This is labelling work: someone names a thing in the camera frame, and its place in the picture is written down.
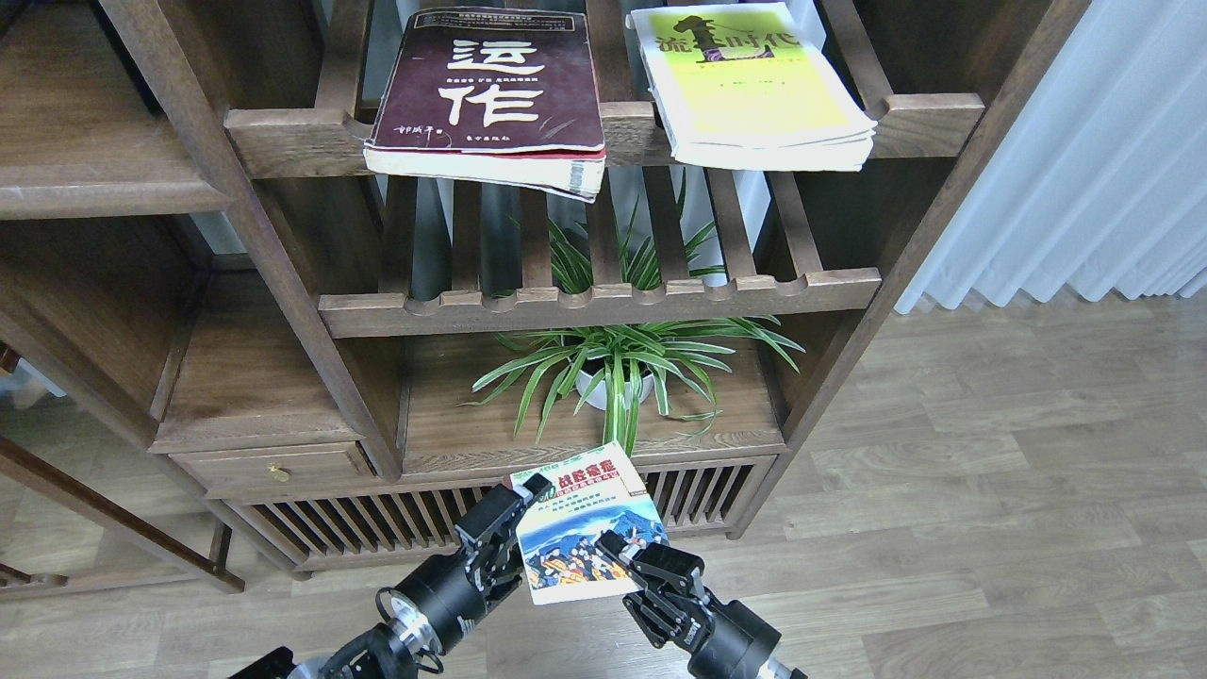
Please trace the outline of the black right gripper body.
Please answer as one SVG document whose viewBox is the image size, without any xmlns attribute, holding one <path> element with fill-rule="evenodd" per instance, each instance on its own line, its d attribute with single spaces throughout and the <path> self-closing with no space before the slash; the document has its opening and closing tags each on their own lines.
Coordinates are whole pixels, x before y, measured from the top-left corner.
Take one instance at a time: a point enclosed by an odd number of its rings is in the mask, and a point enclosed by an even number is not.
<svg viewBox="0 0 1207 679">
<path fill-rule="evenodd" d="M 782 678 L 785 663 L 772 657 L 780 633 L 737 599 L 723 604 L 706 595 L 702 648 L 689 652 L 694 678 Z"/>
</svg>

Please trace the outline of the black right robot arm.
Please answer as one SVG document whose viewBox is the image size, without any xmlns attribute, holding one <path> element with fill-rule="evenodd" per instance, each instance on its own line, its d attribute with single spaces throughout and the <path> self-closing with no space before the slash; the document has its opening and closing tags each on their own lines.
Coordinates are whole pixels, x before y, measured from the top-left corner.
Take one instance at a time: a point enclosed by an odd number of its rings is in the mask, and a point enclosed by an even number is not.
<svg viewBox="0 0 1207 679">
<path fill-rule="evenodd" d="M 702 584 L 698 555 L 664 544 L 641 548 L 606 529 L 596 548 L 624 566 L 637 590 L 622 597 L 647 640 L 689 652 L 694 678 L 805 678 L 772 657 L 781 633 L 737 599 L 723 604 Z"/>
</svg>

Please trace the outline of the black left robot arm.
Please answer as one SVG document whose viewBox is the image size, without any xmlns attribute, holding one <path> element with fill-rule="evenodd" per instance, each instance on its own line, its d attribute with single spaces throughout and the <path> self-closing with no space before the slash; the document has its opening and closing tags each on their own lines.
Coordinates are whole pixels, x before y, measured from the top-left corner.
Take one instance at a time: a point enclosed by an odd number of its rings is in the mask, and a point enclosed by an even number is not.
<svg viewBox="0 0 1207 679">
<path fill-rule="evenodd" d="M 517 529 L 527 508 L 552 490 L 540 473 L 488 492 L 457 521 L 460 548 L 435 555 L 393 589 L 379 589 L 383 621 L 331 656 L 295 663 L 280 646 L 238 671 L 238 678 L 416 678 L 441 673 L 441 657 L 470 636 L 521 584 Z"/>
</svg>

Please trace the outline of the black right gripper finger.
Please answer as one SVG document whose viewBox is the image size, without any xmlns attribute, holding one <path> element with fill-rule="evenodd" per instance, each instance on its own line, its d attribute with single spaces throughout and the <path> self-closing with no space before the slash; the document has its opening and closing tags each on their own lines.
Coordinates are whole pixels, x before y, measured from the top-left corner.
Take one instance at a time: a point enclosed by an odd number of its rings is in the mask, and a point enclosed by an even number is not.
<svg viewBox="0 0 1207 679">
<path fill-rule="evenodd" d="M 661 649 L 671 640 L 686 652 L 702 648 L 702 590 L 687 595 L 675 589 L 634 590 L 622 604 L 653 646 Z"/>
<path fill-rule="evenodd" d="M 642 589 L 671 590 L 706 604 L 706 587 L 702 585 L 705 563 L 698 555 L 658 542 L 642 549 L 629 544 L 616 529 L 604 529 L 595 546 L 610 560 L 617 560 Z"/>
</svg>

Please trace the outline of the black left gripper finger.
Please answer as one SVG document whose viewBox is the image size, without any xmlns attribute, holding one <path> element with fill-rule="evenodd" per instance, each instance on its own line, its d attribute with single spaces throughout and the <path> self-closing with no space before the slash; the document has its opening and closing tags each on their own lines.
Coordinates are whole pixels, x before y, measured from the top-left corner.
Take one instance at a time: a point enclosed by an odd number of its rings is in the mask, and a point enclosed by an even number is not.
<svg viewBox="0 0 1207 679">
<path fill-rule="evenodd" d="M 517 542 L 519 521 L 552 486 L 543 474 L 535 473 L 518 488 L 500 482 L 489 490 L 486 497 L 456 522 L 460 551 L 467 557 L 507 557 Z"/>
<path fill-rule="evenodd" d="M 517 590 L 523 575 L 518 548 L 483 548 L 471 560 L 471 584 L 478 590 L 486 614 Z"/>
</svg>

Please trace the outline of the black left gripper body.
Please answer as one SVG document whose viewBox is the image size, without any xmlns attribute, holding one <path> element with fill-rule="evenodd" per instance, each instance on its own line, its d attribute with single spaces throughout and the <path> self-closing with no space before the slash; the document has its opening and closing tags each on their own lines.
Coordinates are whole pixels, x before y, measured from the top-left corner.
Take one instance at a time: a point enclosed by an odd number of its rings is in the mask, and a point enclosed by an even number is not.
<svg viewBox="0 0 1207 679">
<path fill-rule="evenodd" d="M 450 652 L 488 615 L 471 584 L 471 558 L 460 550 L 412 570 L 391 595 L 391 607 L 393 632 L 410 652 Z"/>
</svg>

